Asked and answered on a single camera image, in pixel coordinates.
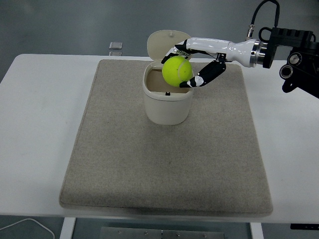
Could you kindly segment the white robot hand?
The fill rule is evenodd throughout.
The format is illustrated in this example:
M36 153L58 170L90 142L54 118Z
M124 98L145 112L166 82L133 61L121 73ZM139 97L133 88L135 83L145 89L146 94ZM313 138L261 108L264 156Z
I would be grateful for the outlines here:
M162 59L162 76L171 86L179 88L203 87L226 70L226 62L237 61L244 67L254 67L259 42L250 39L240 43L231 41L192 37L176 44ZM214 60L195 76L189 57L195 53L207 54Z

